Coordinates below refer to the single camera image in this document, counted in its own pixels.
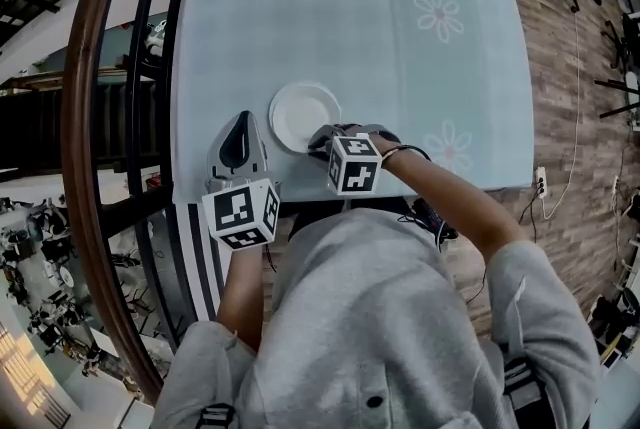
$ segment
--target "wooden handrail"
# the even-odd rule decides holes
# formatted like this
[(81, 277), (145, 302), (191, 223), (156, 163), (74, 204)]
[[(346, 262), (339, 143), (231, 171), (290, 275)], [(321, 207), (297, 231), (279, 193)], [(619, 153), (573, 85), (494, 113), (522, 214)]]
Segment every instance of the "wooden handrail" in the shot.
[(100, 228), (100, 194), (91, 151), (92, 95), (111, 0), (79, 0), (62, 90), (62, 171), (71, 231), (102, 322), (133, 379), (155, 403), (162, 379), (147, 354), (115, 281)]

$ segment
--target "sleeve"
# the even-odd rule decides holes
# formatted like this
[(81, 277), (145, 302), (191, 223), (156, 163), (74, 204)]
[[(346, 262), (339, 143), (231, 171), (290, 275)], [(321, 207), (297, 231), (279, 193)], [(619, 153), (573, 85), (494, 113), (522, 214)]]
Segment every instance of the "sleeve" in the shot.
[(233, 406), (255, 353), (217, 322), (192, 324), (173, 358), (152, 429), (193, 429), (212, 404)]
[(595, 341), (567, 287), (532, 242), (500, 249), (487, 269), (492, 340), (526, 356), (544, 382), (558, 429), (581, 429), (601, 378)]

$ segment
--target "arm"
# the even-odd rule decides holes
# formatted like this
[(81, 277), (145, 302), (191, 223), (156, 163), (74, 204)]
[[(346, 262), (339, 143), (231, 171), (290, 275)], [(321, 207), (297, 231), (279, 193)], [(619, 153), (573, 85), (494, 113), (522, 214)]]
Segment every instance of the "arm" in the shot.
[[(371, 139), (383, 155), (397, 146), (376, 134), (372, 134)], [(384, 167), (467, 237), (480, 250), (487, 264), (504, 245), (527, 239), (520, 225), (502, 205), (415, 152), (396, 152)]]
[(231, 255), (217, 322), (257, 351), (262, 339), (262, 246)]

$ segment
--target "light blue tablecloth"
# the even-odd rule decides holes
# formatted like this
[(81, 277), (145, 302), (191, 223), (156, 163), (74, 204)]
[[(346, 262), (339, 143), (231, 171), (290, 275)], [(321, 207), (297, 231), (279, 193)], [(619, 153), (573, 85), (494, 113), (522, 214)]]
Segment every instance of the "light blue tablecloth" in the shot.
[[(326, 171), (269, 128), (271, 98), (311, 80), (343, 121), (382, 123), (482, 188), (528, 185), (531, 81), (515, 0), (183, 0), (172, 101), (176, 202), (205, 192), (206, 157), (243, 109), (284, 201), (331, 198)], [(410, 194), (391, 176), (377, 195)]]

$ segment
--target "person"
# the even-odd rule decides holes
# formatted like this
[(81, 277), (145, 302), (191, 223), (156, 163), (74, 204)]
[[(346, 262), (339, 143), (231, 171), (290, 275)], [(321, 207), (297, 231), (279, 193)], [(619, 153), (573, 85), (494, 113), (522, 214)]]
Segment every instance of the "person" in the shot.
[(478, 339), (433, 236), (357, 208), (301, 228), (262, 336), (261, 249), (233, 253), (216, 322), (190, 326), (152, 427), (581, 429), (600, 367), (580, 309), (507, 210), (378, 134), (383, 168), (482, 253)]

